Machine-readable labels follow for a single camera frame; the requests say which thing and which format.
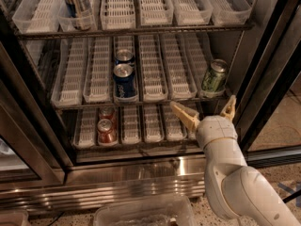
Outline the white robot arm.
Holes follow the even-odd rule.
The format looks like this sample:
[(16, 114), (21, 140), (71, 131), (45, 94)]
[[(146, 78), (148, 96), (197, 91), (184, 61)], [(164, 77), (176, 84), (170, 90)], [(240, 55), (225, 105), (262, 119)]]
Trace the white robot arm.
[(236, 97), (231, 96), (220, 114), (201, 120), (196, 110), (170, 103), (205, 154), (204, 182), (211, 209), (222, 219), (248, 216), (259, 226), (300, 226), (267, 179), (246, 163), (232, 122), (235, 104)]

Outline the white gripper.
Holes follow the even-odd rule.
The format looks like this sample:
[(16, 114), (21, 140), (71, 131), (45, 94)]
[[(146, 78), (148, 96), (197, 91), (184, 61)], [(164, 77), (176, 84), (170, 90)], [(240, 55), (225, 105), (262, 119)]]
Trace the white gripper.
[(237, 140), (238, 136), (232, 123), (236, 112), (235, 106), (236, 96), (231, 95), (221, 110), (220, 116), (208, 116), (199, 122), (199, 113), (196, 110), (174, 101), (170, 102), (174, 115), (190, 132), (196, 132), (196, 139), (201, 150), (216, 140)]

